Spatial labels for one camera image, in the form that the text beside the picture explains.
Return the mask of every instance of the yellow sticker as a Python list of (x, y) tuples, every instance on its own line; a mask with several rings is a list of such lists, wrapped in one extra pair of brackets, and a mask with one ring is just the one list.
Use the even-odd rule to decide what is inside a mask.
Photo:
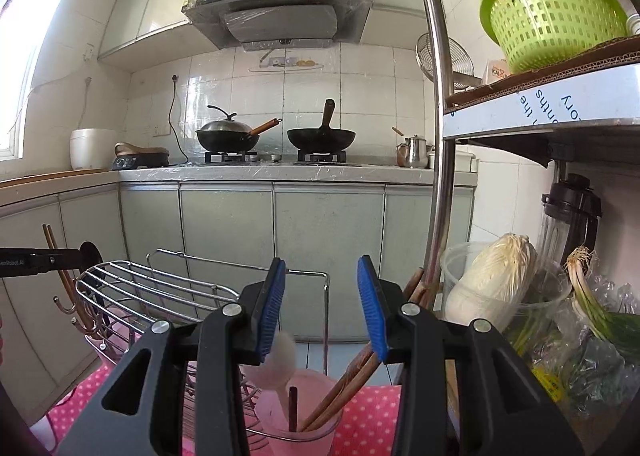
[(540, 367), (533, 367), (531, 372), (538, 379), (538, 382), (545, 388), (545, 391), (551, 397), (554, 402), (560, 402), (562, 397), (564, 396), (564, 389), (562, 388), (562, 384), (560, 383), (560, 379), (552, 375), (551, 373), (545, 372)]

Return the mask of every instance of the plastic-wrapped range hood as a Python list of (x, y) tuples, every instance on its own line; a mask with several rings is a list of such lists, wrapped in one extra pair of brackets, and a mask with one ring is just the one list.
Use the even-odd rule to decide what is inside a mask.
[(186, 0), (182, 12), (218, 48), (357, 43), (372, 0)]

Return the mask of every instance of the green plastic basket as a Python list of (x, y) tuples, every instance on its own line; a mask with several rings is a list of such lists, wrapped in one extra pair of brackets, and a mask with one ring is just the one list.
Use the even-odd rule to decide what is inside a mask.
[(480, 21), (512, 73), (549, 66), (626, 35), (618, 0), (481, 0)]

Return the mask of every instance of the shelf post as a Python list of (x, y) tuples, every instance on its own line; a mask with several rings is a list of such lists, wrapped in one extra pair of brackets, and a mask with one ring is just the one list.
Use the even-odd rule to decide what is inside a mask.
[(424, 274), (420, 282), (426, 290), (420, 304), (425, 308), (433, 309), (440, 285), (440, 256), (447, 245), (449, 234), (456, 143), (454, 140), (445, 140), (443, 134), (447, 98), (453, 94), (453, 73), (442, 0), (423, 1), (433, 57), (435, 165), (433, 166), (429, 237), (424, 253)]

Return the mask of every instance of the window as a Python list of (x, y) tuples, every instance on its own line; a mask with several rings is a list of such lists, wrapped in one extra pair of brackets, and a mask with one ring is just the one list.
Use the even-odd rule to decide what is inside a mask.
[(36, 59), (60, 0), (11, 0), (0, 15), (0, 160), (22, 157)]

